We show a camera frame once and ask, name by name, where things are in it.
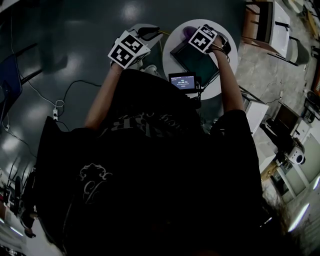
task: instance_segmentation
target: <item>purple object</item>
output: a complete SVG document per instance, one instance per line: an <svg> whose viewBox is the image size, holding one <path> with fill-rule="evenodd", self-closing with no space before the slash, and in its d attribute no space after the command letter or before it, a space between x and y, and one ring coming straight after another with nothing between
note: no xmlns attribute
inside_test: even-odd
<svg viewBox="0 0 320 256"><path fill-rule="evenodd" d="M194 26L186 26L183 29L183 34L186 39L190 40L196 31L197 28L195 28Z"/></svg>

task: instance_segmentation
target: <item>white device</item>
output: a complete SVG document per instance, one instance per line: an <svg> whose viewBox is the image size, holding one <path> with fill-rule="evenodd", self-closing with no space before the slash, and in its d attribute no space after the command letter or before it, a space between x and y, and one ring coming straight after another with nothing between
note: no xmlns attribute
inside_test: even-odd
<svg viewBox="0 0 320 256"><path fill-rule="evenodd" d="M205 53L217 37L217 32L206 26L201 26L189 40L189 44L197 48L200 52Z"/></svg>
<svg viewBox="0 0 320 256"><path fill-rule="evenodd" d="M290 154L286 155L286 157L290 162L300 165L305 159L305 154L300 148L294 146Z"/></svg>
<svg viewBox="0 0 320 256"><path fill-rule="evenodd" d="M53 120L58 121L58 109L53 109Z"/></svg>
<svg viewBox="0 0 320 256"><path fill-rule="evenodd" d="M141 61L145 56L150 54L150 52L151 50L140 40L128 31L124 31L115 41L108 57L126 69L127 67Z"/></svg>
<svg viewBox="0 0 320 256"><path fill-rule="evenodd" d="M256 101L251 100L248 107L245 110L246 118L250 126L251 134L254 135L259 125L261 124L265 114L268 111L269 106Z"/></svg>

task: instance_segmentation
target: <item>table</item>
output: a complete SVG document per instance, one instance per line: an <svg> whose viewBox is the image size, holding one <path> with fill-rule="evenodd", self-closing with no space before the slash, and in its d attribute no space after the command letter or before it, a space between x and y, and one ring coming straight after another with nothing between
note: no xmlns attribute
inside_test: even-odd
<svg viewBox="0 0 320 256"><path fill-rule="evenodd" d="M284 26L276 25L276 22L290 25L290 17L281 8L281 6L274 1L272 12L272 28L269 45L282 57L287 56L290 30Z"/></svg>
<svg viewBox="0 0 320 256"><path fill-rule="evenodd" d="M0 13L2 13L5 9L9 8L19 0L3 0L2 4L0 5Z"/></svg>
<svg viewBox="0 0 320 256"><path fill-rule="evenodd" d="M238 67L238 51L236 44L231 37L231 35L228 33L226 29L224 29L219 24L207 20L207 19L193 19L190 21L187 21L180 26L178 26L169 36L167 39L164 49L163 49L163 56L162 56L162 64L163 64L163 70L165 73L166 78L169 80L169 74L172 73L182 73L185 72L184 68L178 64L178 62L171 56L170 52L176 48L183 40L185 40L185 36L183 34L183 29L187 26L192 26L195 28L198 28L200 26L203 26L204 24L208 24L210 27L214 28L215 30L219 31L223 35L225 35L230 43L231 51L228 54L230 58L230 66L235 74ZM218 61L214 53L209 54L212 58L213 62L218 66ZM204 92L201 95L202 100L207 100L210 98L213 98L221 93L221 84L220 84L220 76L218 76L213 82L211 82L207 88L204 90ZM195 97L197 94L188 94L189 97Z"/></svg>

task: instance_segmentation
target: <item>tiled floor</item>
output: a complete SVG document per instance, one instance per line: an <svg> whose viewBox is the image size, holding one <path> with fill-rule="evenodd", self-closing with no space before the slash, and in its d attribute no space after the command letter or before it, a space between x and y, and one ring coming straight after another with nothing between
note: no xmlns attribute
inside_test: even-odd
<svg viewBox="0 0 320 256"><path fill-rule="evenodd" d="M308 25L292 13L281 0L277 2L290 16L291 36L298 38L309 52L312 45L318 46L319 43L313 38ZM305 101L303 91L312 86L317 65L316 59L310 57L306 67L304 65L297 67L267 53L266 50L259 47L240 44L239 65L236 72L238 84L265 103L278 99L280 92L283 91L281 102L300 115ZM277 112L279 103L276 100L269 103L269 106L267 113L272 116Z"/></svg>

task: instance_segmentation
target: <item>power strip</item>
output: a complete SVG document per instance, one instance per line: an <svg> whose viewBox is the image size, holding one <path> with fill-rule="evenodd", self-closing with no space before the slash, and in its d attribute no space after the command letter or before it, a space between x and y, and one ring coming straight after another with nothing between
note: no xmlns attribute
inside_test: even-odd
<svg viewBox="0 0 320 256"><path fill-rule="evenodd" d="M53 120L58 121L58 109L53 109Z"/></svg>

